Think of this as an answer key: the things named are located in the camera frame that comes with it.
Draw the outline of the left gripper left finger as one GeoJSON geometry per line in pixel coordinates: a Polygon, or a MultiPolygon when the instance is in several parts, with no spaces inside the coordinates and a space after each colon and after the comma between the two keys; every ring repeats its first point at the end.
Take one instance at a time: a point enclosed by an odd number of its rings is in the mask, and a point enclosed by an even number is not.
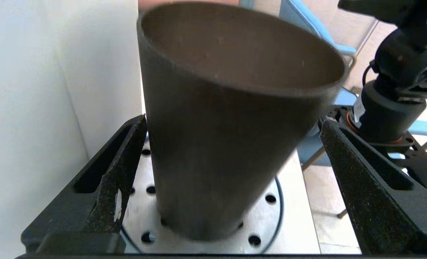
{"type": "Polygon", "coordinates": [[[27,254],[121,254],[146,118],[124,123],[22,232],[27,254]]]}

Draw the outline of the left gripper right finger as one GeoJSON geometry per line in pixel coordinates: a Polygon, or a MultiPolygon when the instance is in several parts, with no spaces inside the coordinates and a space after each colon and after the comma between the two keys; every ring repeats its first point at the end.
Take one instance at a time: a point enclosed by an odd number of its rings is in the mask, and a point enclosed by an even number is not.
{"type": "Polygon", "coordinates": [[[427,190],[340,123],[321,134],[363,254],[427,254],[427,190]]]}

